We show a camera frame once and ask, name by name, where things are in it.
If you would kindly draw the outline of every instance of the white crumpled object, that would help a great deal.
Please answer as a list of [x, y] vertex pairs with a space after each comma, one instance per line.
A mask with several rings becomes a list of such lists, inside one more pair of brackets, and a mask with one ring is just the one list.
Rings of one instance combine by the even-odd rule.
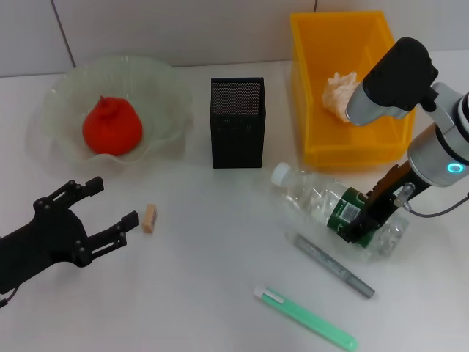
[[343, 77], [336, 72], [333, 78], [328, 79], [328, 84], [322, 94], [323, 106], [343, 122], [349, 122], [345, 109], [358, 85], [356, 72]]

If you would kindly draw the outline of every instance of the yellow plastic bin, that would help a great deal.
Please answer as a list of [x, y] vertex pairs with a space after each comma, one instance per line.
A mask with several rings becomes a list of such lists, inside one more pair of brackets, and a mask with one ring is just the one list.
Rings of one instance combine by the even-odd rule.
[[415, 110], [403, 120], [382, 117], [364, 126], [342, 122], [322, 107], [335, 72], [361, 81], [395, 43], [381, 11], [294, 13], [292, 94], [305, 164], [361, 169], [399, 160], [412, 139]]

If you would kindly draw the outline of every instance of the bottle cap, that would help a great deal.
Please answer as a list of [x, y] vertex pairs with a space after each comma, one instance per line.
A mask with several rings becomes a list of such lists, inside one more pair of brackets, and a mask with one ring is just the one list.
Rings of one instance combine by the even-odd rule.
[[285, 186], [284, 181], [286, 180], [285, 176], [290, 172], [292, 167], [286, 163], [280, 163], [277, 167], [273, 170], [272, 176], [270, 180], [276, 186]]

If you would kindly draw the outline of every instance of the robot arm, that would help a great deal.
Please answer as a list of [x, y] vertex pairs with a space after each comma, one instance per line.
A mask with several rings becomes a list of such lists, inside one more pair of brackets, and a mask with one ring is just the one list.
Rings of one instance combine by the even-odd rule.
[[435, 123], [412, 140], [408, 161], [394, 166], [368, 192], [365, 208], [339, 233], [347, 242], [380, 228], [398, 207], [430, 186], [451, 186], [469, 173], [469, 93], [432, 85], [437, 75], [425, 47], [402, 38], [350, 98], [346, 115], [355, 125], [385, 115], [401, 119], [417, 104]]
[[55, 263], [70, 262], [83, 268], [127, 244], [126, 232], [139, 224], [137, 212], [88, 237], [80, 219], [69, 209], [103, 189], [101, 177], [86, 182], [85, 186], [71, 180], [49, 197], [34, 202], [31, 222], [0, 238], [0, 294], [17, 288]]

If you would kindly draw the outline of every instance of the small wooden block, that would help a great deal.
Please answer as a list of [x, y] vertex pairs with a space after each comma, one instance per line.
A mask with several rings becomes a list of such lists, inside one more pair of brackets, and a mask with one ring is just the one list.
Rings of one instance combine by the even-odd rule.
[[144, 229], [145, 233], [153, 233], [156, 222], [156, 205], [147, 204], [147, 211], [145, 211], [144, 220], [141, 223], [141, 226]]

